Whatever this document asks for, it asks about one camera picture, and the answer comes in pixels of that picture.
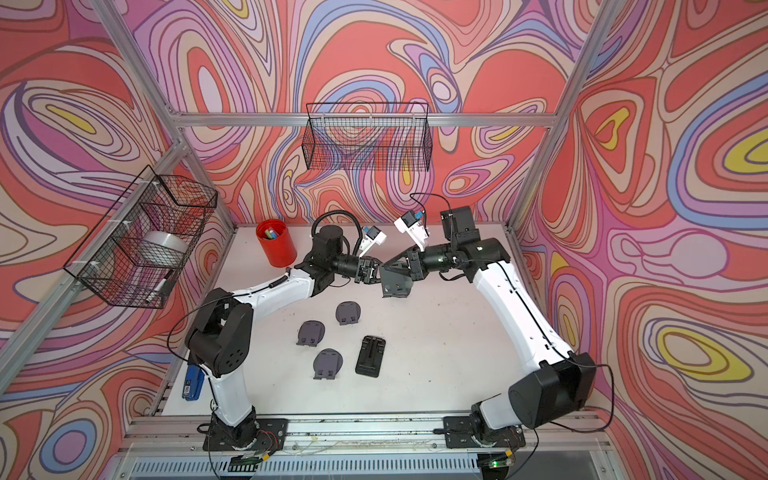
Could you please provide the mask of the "dark grey phone stand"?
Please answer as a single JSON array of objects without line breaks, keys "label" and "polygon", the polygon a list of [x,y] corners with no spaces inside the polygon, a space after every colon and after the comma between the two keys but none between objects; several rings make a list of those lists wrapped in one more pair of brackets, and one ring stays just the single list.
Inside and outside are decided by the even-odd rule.
[{"label": "dark grey phone stand", "polygon": [[380,284],[384,298],[407,298],[413,286],[408,260],[404,256],[392,258],[379,267]]}]

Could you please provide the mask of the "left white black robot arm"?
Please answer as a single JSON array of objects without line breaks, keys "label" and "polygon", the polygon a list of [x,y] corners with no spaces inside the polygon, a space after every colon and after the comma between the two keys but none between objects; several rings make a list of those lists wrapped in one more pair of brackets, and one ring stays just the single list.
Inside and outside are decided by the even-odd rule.
[{"label": "left white black robot arm", "polygon": [[263,446],[267,453],[279,450],[283,441],[263,428],[248,396],[245,367],[254,324],[299,301],[329,288],[336,277],[356,283],[377,284],[381,261],[367,252],[386,240],[378,227],[362,227],[346,210],[334,215],[350,218],[358,238],[349,244],[337,225],[312,224],[311,249],[302,262],[287,267],[277,279],[234,292],[216,288],[195,311],[185,337],[187,364],[199,368],[211,389],[213,409],[204,449],[252,450]]}]

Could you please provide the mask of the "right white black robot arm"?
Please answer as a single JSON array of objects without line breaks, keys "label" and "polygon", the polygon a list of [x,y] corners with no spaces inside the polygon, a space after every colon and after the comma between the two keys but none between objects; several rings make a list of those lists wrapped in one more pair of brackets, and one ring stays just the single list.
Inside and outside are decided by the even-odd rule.
[{"label": "right white black robot arm", "polygon": [[482,294],[512,340],[519,375],[506,391],[472,405],[469,435],[493,446],[507,429],[534,429],[583,408],[597,370],[591,356],[575,353],[547,323],[507,249],[482,238],[470,207],[449,207],[440,217],[446,240],[438,245],[428,243],[426,210],[396,220],[414,244],[383,264],[380,279],[384,297],[406,298],[430,273],[454,270]]}]

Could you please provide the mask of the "grey folded phone stand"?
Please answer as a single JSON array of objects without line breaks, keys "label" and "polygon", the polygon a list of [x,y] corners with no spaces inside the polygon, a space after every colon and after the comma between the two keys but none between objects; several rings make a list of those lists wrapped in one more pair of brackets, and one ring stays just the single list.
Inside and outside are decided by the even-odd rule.
[{"label": "grey folded phone stand", "polygon": [[335,380],[343,366],[343,356],[335,349],[321,350],[313,361],[314,380]]},{"label": "grey folded phone stand", "polygon": [[297,333],[297,345],[317,347],[325,336],[325,325],[318,320],[302,323]]},{"label": "grey folded phone stand", "polygon": [[355,301],[343,301],[335,310],[335,318],[341,326],[357,324],[361,318],[361,306]]}]

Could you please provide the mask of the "black rectangular phone stand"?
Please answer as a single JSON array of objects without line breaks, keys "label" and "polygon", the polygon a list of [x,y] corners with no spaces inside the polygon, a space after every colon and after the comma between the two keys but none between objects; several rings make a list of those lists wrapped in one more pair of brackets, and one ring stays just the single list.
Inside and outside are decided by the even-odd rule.
[{"label": "black rectangular phone stand", "polygon": [[355,373],[362,376],[378,378],[385,347],[385,339],[371,335],[364,336],[355,366]]}]

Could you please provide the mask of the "red cylindrical pen cup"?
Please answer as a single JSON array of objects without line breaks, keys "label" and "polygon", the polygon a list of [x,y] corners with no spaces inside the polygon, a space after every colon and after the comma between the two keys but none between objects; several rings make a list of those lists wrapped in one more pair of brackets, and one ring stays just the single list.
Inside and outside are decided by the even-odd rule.
[{"label": "red cylindrical pen cup", "polygon": [[269,264],[276,268],[292,266],[297,251],[287,225],[277,219],[264,220],[256,227],[256,235]]}]

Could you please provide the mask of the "blue stapler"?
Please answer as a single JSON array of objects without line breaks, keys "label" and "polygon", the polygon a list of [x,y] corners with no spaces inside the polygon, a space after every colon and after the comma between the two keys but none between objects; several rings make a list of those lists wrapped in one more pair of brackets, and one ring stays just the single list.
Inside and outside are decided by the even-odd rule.
[{"label": "blue stapler", "polygon": [[205,373],[203,370],[197,365],[188,364],[184,376],[182,399],[185,401],[198,400],[204,383]]}]

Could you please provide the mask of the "white marker in basket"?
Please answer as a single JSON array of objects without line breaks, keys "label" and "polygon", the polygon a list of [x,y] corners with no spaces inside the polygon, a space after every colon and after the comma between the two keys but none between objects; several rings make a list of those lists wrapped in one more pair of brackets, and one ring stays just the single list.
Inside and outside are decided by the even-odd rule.
[{"label": "white marker in basket", "polygon": [[170,287],[168,278],[162,278],[145,298],[147,305],[161,305],[167,298]]}]

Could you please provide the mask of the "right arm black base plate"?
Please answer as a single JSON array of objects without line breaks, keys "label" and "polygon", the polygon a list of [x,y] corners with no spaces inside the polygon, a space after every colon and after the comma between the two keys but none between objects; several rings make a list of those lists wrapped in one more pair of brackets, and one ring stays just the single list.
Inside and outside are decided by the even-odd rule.
[{"label": "right arm black base plate", "polygon": [[493,430],[474,413],[445,416],[442,422],[443,425],[435,429],[434,433],[444,437],[449,449],[507,448],[516,451],[527,445],[521,428]]}]

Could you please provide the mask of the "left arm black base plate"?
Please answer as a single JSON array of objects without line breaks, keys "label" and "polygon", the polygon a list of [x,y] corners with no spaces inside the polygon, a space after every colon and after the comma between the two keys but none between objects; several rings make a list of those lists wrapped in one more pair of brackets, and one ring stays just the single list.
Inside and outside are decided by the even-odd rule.
[{"label": "left arm black base plate", "polygon": [[209,422],[197,426],[197,432],[204,436],[205,451],[272,454],[284,448],[288,425],[285,418],[255,418],[233,427],[213,415]]}]

